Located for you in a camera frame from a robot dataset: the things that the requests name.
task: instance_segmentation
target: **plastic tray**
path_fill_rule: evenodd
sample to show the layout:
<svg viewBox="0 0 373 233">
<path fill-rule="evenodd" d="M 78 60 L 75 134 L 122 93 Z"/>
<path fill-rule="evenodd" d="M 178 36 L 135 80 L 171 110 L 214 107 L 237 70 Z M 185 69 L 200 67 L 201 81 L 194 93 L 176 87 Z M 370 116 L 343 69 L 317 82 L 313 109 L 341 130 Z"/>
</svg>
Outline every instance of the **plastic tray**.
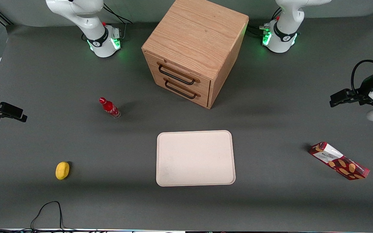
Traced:
<svg viewBox="0 0 373 233">
<path fill-rule="evenodd" d="M 229 131 L 170 132 L 158 135 L 158 185 L 221 185 L 232 184 L 234 181 L 234 154 Z"/>
</svg>

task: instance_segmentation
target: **red box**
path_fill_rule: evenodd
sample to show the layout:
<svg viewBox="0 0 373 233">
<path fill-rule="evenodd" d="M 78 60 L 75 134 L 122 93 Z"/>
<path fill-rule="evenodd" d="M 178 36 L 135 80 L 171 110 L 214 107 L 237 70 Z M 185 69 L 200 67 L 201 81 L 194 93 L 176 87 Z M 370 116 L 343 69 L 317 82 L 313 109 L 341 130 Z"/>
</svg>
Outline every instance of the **red box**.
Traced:
<svg viewBox="0 0 373 233">
<path fill-rule="evenodd" d="M 369 169 L 350 160 L 327 142 L 318 143 L 309 150 L 309 154 L 328 165 L 348 180 L 367 178 Z"/>
</svg>

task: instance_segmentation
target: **wall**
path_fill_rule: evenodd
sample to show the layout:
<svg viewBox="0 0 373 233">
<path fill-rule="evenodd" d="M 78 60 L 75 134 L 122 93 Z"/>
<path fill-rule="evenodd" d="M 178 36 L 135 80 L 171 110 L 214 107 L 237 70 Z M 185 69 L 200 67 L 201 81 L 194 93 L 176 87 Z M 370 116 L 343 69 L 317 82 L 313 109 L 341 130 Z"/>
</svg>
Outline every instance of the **wall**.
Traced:
<svg viewBox="0 0 373 233">
<path fill-rule="evenodd" d="M 116 12 L 133 22 L 158 22 L 174 0 L 105 0 Z M 270 18 L 277 9 L 274 0 L 211 0 L 222 6 L 250 16 L 251 19 Z M 72 25 L 67 19 L 55 15 L 44 0 L 0 0 L 0 11 L 16 24 L 45 27 Z M 333 0 L 322 6 L 305 8 L 308 18 L 354 17 L 373 13 L 373 0 Z M 98 14 L 105 22 L 117 22 L 105 10 Z"/>
</svg>

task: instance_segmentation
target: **bottle cap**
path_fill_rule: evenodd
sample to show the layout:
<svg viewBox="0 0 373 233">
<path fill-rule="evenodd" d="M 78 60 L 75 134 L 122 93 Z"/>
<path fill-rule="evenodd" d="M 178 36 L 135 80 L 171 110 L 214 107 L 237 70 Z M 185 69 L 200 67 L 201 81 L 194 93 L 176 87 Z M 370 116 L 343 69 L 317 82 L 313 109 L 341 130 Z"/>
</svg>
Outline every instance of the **bottle cap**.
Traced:
<svg viewBox="0 0 373 233">
<path fill-rule="evenodd" d="M 105 98 L 101 97 L 101 98 L 99 99 L 99 102 L 100 102 L 102 105 L 104 105 L 104 104 L 107 102 L 107 100 L 106 100 Z"/>
</svg>

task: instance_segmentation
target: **bottle label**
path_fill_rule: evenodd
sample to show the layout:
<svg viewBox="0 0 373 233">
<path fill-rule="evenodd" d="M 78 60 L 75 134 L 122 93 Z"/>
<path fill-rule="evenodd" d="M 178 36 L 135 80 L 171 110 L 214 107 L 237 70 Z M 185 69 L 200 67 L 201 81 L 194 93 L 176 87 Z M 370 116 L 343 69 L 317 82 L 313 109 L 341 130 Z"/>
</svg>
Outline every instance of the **bottle label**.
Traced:
<svg viewBox="0 0 373 233">
<path fill-rule="evenodd" d="M 106 112 L 108 112 L 113 117 L 117 117 L 119 115 L 119 110 L 114 105 L 110 111 L 106 111 Z"/>
</svg>

